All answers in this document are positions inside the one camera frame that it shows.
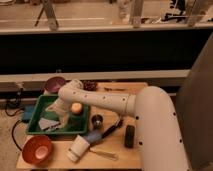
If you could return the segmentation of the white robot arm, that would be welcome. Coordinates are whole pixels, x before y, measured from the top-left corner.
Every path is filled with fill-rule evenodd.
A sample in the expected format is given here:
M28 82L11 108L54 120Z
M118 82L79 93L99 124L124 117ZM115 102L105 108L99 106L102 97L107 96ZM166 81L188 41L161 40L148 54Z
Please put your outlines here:
M58 91L46 108L59 117L68 114L72 103L92 105L136 119L137 144L143 171L188 171L189 164L170 96L161 88L148 86L137 94L94 92L72 80Z

